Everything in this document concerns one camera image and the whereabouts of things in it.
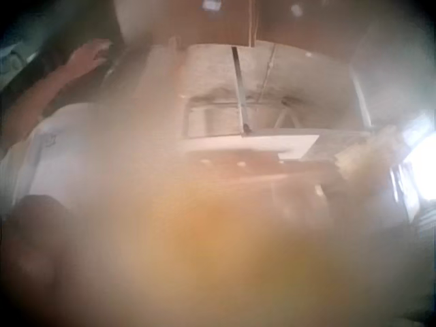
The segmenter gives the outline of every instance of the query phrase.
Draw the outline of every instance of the white t-shirt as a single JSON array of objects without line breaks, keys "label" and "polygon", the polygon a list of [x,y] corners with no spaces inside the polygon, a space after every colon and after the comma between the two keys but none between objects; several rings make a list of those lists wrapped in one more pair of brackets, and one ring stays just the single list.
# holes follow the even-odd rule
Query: white t-shirt
[{"label": "white t-shirt", "polygon": [[0,205],[8,213],[27,195],[46,195],[73,209],[86,196],[92,104],[73,104],[44,119],[0,162]]}]

